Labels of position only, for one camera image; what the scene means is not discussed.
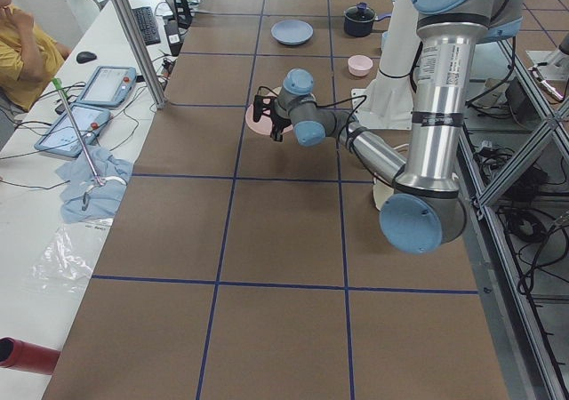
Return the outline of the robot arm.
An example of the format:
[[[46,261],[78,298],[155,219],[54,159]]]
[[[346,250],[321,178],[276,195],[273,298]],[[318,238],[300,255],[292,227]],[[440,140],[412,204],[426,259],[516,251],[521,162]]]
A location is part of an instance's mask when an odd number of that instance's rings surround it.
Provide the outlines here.
[[[292,128],[304,147],[336,139],[393,188],[379,217],[388,241],[404,252],[432,252],[458,237],[466,225],[453,164],[475,48],[513,37],[521,23],[522,2],[411,0],[418,11],[422,53],[406,156],[362,126],[352,113],[318,105],[312,94],[313,77],[300,68],[287,74],[276,96],[255,97],[252,117],[267,117],[276,141],[283,138],[285,128]]]

